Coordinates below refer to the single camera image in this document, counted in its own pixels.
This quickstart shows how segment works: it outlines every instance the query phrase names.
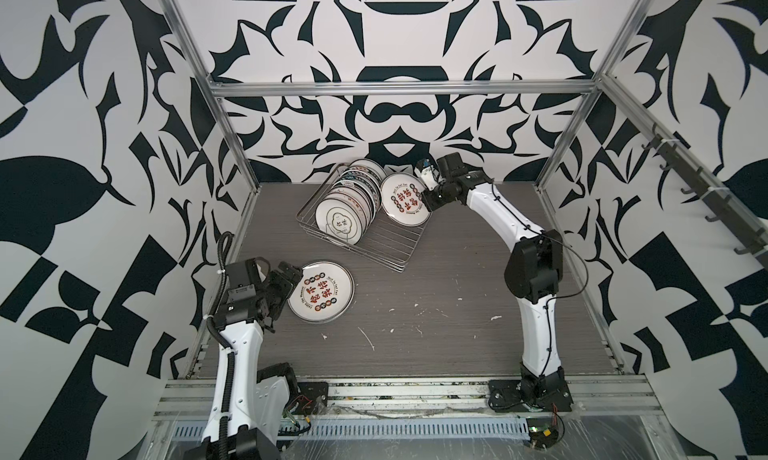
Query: white scrap on table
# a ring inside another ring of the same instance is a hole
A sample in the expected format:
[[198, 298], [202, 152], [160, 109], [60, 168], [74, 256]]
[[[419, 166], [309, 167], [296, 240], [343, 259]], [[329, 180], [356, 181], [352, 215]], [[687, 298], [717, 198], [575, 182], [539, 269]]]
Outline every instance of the white scrap on table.
[[[363, 331], [362, 331], [362, 329], [361, 329], [360, 327], [357, 327], [357, 330], [358, 330], [358, 331], [360, 331], [360, 332], [361, 332], [363, 335], [366, 335], [366, 333], [365, 333], [365, 332], [363, 332]], [[370, 343], [370, 344], [371, 344], [371, 348], [372, 348], [372, 349], [373, 349], [373, 351], [375, 352], [375, 351], [376, 351], [376, 347], [374, 347], [374, 346], [373, 346], [373, 343], [371, 342], [370, 338], [368, 338], [368, 336], [367, 336], [367, 335], [366, 335], [366, 340], [368, 340], [368, 343]]]

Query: wood grain surface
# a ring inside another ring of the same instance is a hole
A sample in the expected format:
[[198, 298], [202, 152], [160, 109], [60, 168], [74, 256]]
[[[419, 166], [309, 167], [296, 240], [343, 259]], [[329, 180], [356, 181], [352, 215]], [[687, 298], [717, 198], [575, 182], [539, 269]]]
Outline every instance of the wood grain surface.
[[[532, 185], [498, 188], [550, 227]], [[520, 312], [503, 278], [509, 251], [479, 215], [457, 202], [436, 211], [405, 272], [396, 273], [301, 229], [296, 213], [316, 189], [264, 185], [240, 259], [340, 263], [355, 279], [355, 297], [341, 317], [322, 325], [299, 320], [286, 306], [276, 333], [264, 334], [260, 367], [290, 362], [299, 376], [519, 374]], [[560, 293], [577, 289], [566, 267]], [[614, 371], [581, 296], [558, 301], [555, 314], [567, 374]], [[216, 348], [210, 345], [199, 377], [216, 377]]]

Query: wall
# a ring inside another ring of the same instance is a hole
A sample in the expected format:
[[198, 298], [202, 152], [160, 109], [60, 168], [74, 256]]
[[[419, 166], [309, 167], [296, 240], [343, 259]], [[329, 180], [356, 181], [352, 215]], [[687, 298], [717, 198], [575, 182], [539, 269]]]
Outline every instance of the wall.
[[[768, 217], [766, 0], [657, 0], [618, 78]], [[691, 455], [768, 454], [768, 273], [605, 96], [547, 186], [628, 370]]]
[[[178, 1], [218, 82], [590, 78], [633, 2]], [[363, 156], [412, 170], [453, 151], [498, 180], [533, 181], [577, 97], [229, 99], [227, 109], [261, 181], [321, 181], [333, 162]]]
[[4, 458], [135, 458], [248, 187], [156, 0], [0, 0]]

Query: black corrugated hose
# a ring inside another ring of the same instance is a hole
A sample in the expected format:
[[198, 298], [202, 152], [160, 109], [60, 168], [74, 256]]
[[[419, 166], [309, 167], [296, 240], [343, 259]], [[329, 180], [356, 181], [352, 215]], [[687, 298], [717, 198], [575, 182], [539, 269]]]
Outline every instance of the black corrugated hose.
[[[224, 297], [224, 291], [226, 289], [226, 272], [224, 271], [224, 263], [226, 261], [226, 255], [230, 252], [232, 247], [232, 240], [234, 235], [232, 232], [225, 232], [219, 237], [219, 241], [216, 245], [216, 254], [219, 258], [219, 270], [221, 270], [221, 282], [219, 283], [219, 291], [216, 292], [216, 298], [213, 304], [210, 306], [209, 315], [214, 315], [219, 308], [222, 297]], [[214, 318], [208, 317], [205, 321], [205, 326], [208, 329], [210, 335], [224, 348], [231, 349], [232, 345], [222, 336], [219, 331], [216, 330], [214, 325]], [[224, 395], [221, 396], [221, 408], [219, 419], [219, 460], [229, 460], [230, 446], [227, 441], [227, 430], [229, 428], [229, 417], [227, 414], [230, 411], [230, 400], [232, 399], [232, 384], [235, 378], [235, 352], [229, 352], [226, 354], [226, 379], [224, 380]]]

